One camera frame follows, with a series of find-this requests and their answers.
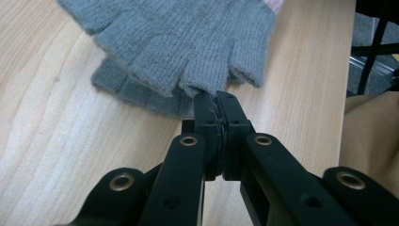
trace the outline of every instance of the wooden table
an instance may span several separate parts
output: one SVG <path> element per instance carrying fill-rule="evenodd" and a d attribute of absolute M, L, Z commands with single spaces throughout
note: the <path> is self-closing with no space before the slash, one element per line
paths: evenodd
<path fill-rule="evenodd" d="M 258 132 L 317 175 L 338 163 L 355 2 L 287 0 L 265 85 L 230 87 Z M 90 84 L 104 58 L 50 0 L 0 1 L 0 225 L 73 220 L 107 172 L 162 162 L 180 121 Z M 239 183 L 207 183 L 204 225 L 250 225 Z"/>

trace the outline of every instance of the glove finger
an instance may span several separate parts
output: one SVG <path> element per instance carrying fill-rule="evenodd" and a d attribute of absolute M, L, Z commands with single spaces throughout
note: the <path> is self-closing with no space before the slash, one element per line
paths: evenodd
<path fill-rule="evenodd" d="M 229 49 L 227 42 L 208 41 L 201 53 L 190 59 L 185 67 L 180 88 L 192 98 L 201 91 L 216 96 L 218 90 L 224 90 L 229 76 Z"/>
<path fill-rule="evenodd" d="M 93 85 L 112 92 L 124 101 L 162 114 L 178 118 L 193 118 L 193 100 L 181 89 L 173 90 L 173 97 L 164 97 L 143 86 L 108 56 L 91 77 Z"/>
<path fill-rule="evenodd" d="M 108 27 L 121 13 L 120 2 L 113 0 L 58 0 L 74 20 L 93 35 Z"/>
<path fill-rule="evenodd" d="M 141 13 L 122 13 L 107 29 L 95 35 L 94 40 L 127 68 L 155 32 L 157 29 L 148 24 Z"/>
<path fill-rule="evenodd" d="M 193 48 L 191 43 L 171 34 L 156 36 L 147 43 L 128 70 L 161 95 L 171 97 Z"/>
<path fill-rule="evenodd" d="M 236 77 L 245 79 L 254 87 L 260 87 L 276 14 L 262 1 L 247 4 L 242 13 L 247 17 L 237 26 L 229 69 Z"/>

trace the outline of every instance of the gray knit glove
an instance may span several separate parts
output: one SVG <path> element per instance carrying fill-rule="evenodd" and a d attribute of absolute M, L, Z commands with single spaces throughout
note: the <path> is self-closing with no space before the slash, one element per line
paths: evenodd
<path fill-rule="evenodd" d="M 114 76 L 127 75 L 124 81 L 136 84 L 137 95 L 148 89 L 179 100 L 175 95 L 180 95 L 181 89 L 188 97 L 202 90 L 215 95 L 225 88 L 229 71 L 235 80 L 259 87 L 276 19 L 277 7 L 273 4 L 279 2 L 278 8 L 282 4 L 281 0 L 268 5 L 260 0 L 58 2 L 112 57 L 95 73 L 95 85 L 122 98 L 136 95 L 134 91 L 127 94 L 124 89 L 115 90 L 108 85 L 109 76 L 102 74 L 109 73 L 112 61 L 111 68 L 124 72 L 124 76 Z M 150 101 L 137 97 L 123 99 L 135 99 L 135 103 L 145 106 Z M 179 101 L 170 103 L 176 103 L 173 108 L 178 109 L 172 115 L 189 112 L 180 109 L 186 105 Z M 165 112 L 163 107 L 158 105 L 155 110 Z"/>
<path fill-rule="evenodd" d="M 173 97 L 164 97 L 129 76 L 133 75 L 123 70 L 108 56 L 91 77 L 91 82 L 124 101 L 144 106 L 152 111 L 184 119 L 194 116 L 193 99 L 189 98 L 182 89 L 173 90 Z"/>

